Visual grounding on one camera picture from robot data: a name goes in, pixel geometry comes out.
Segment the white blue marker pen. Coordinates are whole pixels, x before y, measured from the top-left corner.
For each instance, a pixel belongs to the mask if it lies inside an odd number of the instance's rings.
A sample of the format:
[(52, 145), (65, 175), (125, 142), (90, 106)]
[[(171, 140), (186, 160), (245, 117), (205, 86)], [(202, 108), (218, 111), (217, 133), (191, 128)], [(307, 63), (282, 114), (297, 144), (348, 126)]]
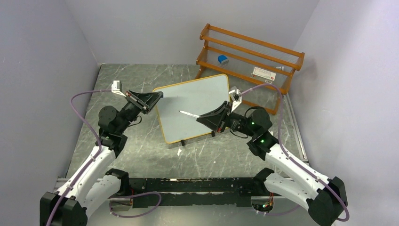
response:
[(200, 117), (199, 115), (192, 114), (192, 113), (189, 113), (189, 112), (186, 112), (186, 111), (182, 111), (182, 110), (179, 110), (178, 112), (180, 112), (182, 114), (185, 114), (185, 115), (188, 115), (188, 116), (193, 117), (193, 118), (199, 118)]

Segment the yellow framed whiteboard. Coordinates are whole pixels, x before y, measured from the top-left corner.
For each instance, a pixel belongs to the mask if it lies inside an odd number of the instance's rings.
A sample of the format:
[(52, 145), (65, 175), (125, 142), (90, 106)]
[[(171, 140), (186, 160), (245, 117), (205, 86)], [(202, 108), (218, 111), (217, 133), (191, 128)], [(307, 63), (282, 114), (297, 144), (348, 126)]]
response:
[(156, 110), (165, 142), (173, 144), (210, 134), (211, 129), (181, 111), (195, 115), (208, 113), (229, 100), (229, 89), (226, 74), (155, 88), (154, 92), (163, 93), (163, 98), (156, 104)]

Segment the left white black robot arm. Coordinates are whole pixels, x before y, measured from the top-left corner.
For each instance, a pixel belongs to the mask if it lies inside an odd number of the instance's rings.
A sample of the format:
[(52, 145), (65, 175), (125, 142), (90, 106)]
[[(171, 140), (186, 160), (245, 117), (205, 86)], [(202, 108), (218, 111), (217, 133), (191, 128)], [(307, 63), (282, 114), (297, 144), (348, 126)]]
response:
[(118, 196), (128, 202), (139, 197), (133, 193), (127, 172), (110, 169), (103, 178), (100, 175), (122, 152), (127, 141), (124, 131), (141, 113), (148, 114), (163, 98), (163, 92), (127, 91), (123, 96), (127, 103), (121, 110), (113, 106), (100, 110), (95, 145), (80, 168), (55, 192), (42, 196), (41, 226), (85, 226), (110, 197)]

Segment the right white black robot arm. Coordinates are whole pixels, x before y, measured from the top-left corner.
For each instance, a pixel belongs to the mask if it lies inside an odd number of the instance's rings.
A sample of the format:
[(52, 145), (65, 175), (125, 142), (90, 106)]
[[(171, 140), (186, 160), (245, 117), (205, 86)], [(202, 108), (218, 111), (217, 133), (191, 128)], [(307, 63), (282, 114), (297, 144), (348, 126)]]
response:
[(320, 226), (349, 219), (345, 185), (340, 178), (329, 178), (290, 153), (270, 133), (272, 122), (264, 108), (251, 107), (252, 113), (246, 116), (234, 113), (232, 107), (232, 102), (225, 101), (215, 110), (198, 116), (196, 122), (214, 132), (222, 133), (229, 128), (250, 137), (247, 145), (251, 153), (289, 176), (284, 178), (269, 168), (263, 169), (254, 182), (254, 190), (258, 194), (269, 192), (289, 199), (307, 210)]

